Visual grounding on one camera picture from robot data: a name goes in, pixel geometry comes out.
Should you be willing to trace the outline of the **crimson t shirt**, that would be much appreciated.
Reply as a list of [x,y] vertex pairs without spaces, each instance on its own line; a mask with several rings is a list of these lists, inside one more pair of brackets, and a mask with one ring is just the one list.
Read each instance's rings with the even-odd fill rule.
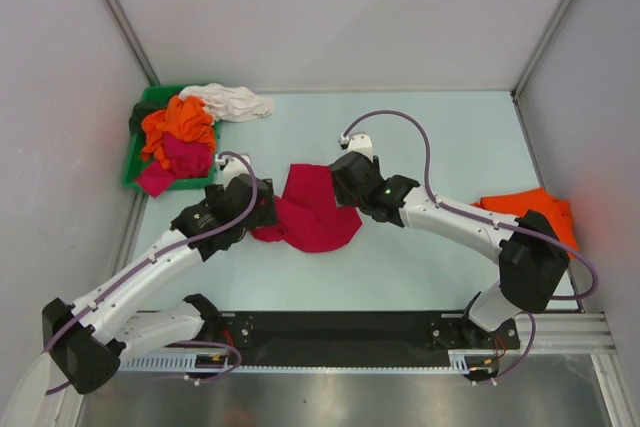
[[338,250],[362,226],[355,208],[336,204],[327,166],[292,164],[275,207],[277,223],[255,229],[251,235],[262,242],[285,242],[305,253]]

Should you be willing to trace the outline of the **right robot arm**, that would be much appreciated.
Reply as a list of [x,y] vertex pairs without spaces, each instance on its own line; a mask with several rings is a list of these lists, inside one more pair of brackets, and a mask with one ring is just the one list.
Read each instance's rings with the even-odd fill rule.
[[423,230],[480,253],[499,269],[499,280],[478,293],[462,315],[461,335],[473,348],[492,342],[507,320],[542,313],[569,266],[569,256],[547,218],[483,211],[438,195],[418,181],[383,178],[375,157],[348,152],[330,165],[336,201],[380,223]]

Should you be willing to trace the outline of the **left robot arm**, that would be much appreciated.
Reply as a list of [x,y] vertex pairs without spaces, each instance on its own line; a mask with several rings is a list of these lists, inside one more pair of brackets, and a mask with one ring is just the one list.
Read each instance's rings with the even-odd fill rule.
[[93,291],[42,310],[43,348],[80,394],[103,386],[121,363],[170,344],[207,347],[221,334],[218,311],[202,294],[178,308],[138,316],[141,304],[170,280],[276,222],[273,183],[247,173],[206,188],[137,261]]

